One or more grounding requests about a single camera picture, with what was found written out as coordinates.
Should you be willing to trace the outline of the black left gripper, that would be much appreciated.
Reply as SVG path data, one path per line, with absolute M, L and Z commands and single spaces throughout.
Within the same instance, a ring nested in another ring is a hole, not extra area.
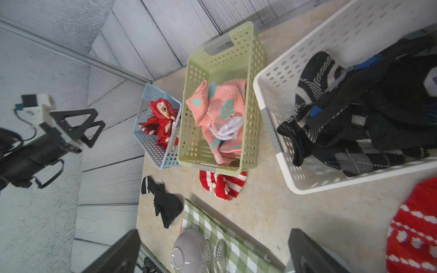
M 52 111 L 51 118 L 63 132 L 70 137 L 79 136 L 79 148 L 67 143 L 58 129 L 49 129 L 44 135 L 1 158 L 1 189 L 9 184 L 29 188 L 33 179 L 40 189 L 50 185 L 63 173 L 64 167 L 45 183 L 41 183 L 35 175 L 49 165 L 64 164 L 62 157 L 69 152 L 79 154 L 84 146 L 92 148 L 106 125 L 104 121 L 95 121 L 97 115 L 95 109 Z

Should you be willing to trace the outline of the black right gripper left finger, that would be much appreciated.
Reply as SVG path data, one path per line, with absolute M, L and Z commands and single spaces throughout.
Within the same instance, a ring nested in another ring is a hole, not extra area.
M 137 229 L 128 231 L 83 273 L 133 273 L 137 267 L 141 240 Z

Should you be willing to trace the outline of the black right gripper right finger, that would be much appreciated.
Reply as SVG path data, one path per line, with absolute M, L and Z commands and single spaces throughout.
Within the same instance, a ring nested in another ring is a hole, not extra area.
M 296 273 L 346 273 L 345 269 L 322 258 L 322 248 L 303 230 L 292 229 L 289 250 Z

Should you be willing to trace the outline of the black sock with blue patch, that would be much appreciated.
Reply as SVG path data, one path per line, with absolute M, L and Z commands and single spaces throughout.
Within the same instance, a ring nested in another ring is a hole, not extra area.
M 143 195 L 154 195 L 155 215 L 161 215 L 163 226 L 168 229 L 172 222 L 182 213 L 183 204 L 177 195 L 168 193 L 163 183 L 156 183 L 152 176 L 144 177 L 141 184 Z

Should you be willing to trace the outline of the red bear Christmas sock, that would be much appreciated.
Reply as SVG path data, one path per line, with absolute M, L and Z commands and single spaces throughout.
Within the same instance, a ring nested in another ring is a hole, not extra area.
M 172 104 L 165 99 L 149 102 L 152 116 L 147 122 L 139 123 L 140 129 L 147 135 L 157 136 L 157 145 L 166 150 L 170 143 L 173 128 L 176 125 L 178 109 L 174 109 Z

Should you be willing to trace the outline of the red sock white dot pattern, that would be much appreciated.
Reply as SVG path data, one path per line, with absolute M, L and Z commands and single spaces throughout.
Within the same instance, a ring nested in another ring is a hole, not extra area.
M 419 183 L 399 207 L 387 234 L 388 273 L 437 271 L 437 179 Z

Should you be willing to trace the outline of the red white striped sock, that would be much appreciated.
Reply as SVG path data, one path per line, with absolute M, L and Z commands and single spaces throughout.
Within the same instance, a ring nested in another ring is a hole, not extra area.
M 228 176 L 201 170 L 199 179 L 203 188 L 213 192 L 218 199 L 232 201 L 242 190 L 247 174 L 242 172 L 237 176 Z

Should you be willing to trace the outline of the black grey striped sock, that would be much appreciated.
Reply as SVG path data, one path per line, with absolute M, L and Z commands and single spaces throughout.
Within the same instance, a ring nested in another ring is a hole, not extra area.
M 371 173 L 430 156 L 422 147 L 381 151 L 368 142 L 341 141 L 331 147 L 314 147 L 312 155 L 348 177 Z

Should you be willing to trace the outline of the pink sock with teal leaves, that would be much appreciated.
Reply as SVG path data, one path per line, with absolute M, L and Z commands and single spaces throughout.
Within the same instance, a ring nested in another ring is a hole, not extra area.
M 219 166 L 241 156 L 246 84 L 244 78 L 220 85 L 204 80 L 185 100 Z

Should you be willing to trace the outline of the black blue sport sock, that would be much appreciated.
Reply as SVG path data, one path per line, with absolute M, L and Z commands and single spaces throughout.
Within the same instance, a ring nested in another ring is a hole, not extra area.
M 361 99 L 367 90 L 363 71 L 345 69 L 323 51 L 307 63 L 298 81 L 294 113 L 277 128 L 292 141 L 295 166 L 313 156 L 316 146 L 331 147 L 341 141 L 373 145 L 366 124 L 369 108 Z

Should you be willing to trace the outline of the black sock with white label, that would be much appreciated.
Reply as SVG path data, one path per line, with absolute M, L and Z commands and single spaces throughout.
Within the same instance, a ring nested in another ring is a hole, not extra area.
M 418 31 L 377 55 L 375 83 L 362 95 L 379 150 L 437 147 L 437 33 Z

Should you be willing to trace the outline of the light blue plastic basket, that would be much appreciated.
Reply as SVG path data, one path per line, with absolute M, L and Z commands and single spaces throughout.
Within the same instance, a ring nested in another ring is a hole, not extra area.
M 166 150 L 157 145 L 157 136 L 147 135 L 138 126 L 139 123 L 147 122 L 147 120 L 152 116 L 149 102 L 157 101 L 158 99 L 165 99 L 169 101 L 174 109 L 179 110 L 179 113 L 176 117 L 176 125 L 173 128 L 170 143 L 168 144 Z M 179 142 L 181 107 L 181 103 L 173 96 L 167 94 L 152 84 L 146 84 L 143 91 L 140 108 L 138 109 L 135 119 L 133 135 L 145 152 L 150 156 L 158 169 L 177 167 L 179 165 L 177 160 L 177 149 Z

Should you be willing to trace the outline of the light green plastic basket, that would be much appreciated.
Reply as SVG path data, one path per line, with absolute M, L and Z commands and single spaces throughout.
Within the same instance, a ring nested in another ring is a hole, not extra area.
M 257 165 L 261 112 L 253 82 L 265 68 L 266 52 L 253 22 L 245 22 L 195 51 L 187 63 L 183 99 L 195 93 L 203 82 L 222 84 L 235 78 L 247 80 L 245 91 L 245 122 L 242 128 L 241 156 L 233 163 L 219 166 L 188 105 L 180 109 L 178 162 L 216 174 L 237 176 Z

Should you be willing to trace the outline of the light blue ceramic mug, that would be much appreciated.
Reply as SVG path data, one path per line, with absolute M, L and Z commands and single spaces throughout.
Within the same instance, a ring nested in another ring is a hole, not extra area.
M 349 263 L 344 258 L 342 258 L 338 253 L 325 246 L 322 246 L 321 248 L 323 250 L 322 258 L 326 260 L 326 263 L 331 262 L 334 265 L 339 265 L 341 268 L 345 269 L 347 273 L 353 272 L 353 269 L 349 265 Z M 285 269 L 283 270 L 283 273 L 295 273 L 295 272 L 296 269 L 294 267 L 292 259 L 290 258 L 286 264 Z

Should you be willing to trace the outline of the lilac ceramic bowl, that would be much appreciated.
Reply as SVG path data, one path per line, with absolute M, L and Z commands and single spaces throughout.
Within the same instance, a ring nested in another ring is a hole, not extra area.
M 196 228 L 183 231 L 174 243 L 171 264 L 177 273 L 204 273 L 203 249 L 206 239 Z

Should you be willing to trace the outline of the metal base rail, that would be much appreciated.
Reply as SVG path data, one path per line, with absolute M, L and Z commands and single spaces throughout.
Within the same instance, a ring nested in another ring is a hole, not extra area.
M 168 269 L 158 258 L 141 242 L 136 262 L 135 273 L 169 273 Z

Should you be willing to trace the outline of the left aluminium frame post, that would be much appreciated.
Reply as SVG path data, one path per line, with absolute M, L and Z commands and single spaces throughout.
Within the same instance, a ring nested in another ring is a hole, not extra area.
M 149 79 L 139 76 L 126 69 L 115 66 L 112 63 L 101 60 L 88 53 L 84 53 L 78 49 L 69 46 L 68 44 L 65 44 L 48 35 L 45 35 L 40 31 L 34 30 L 33 28 L 25 26 L 21 23 L 17 23 L 3 16 L 1 16 L 1 31 L 14 35 L 30 43 L 36 44 L 54 53 L 61 54 L 68 58 L 89 65 L 106 73 L 133 81 L 137 84 L 146 85 L 147 83 L 152 83 L 152 81 Z

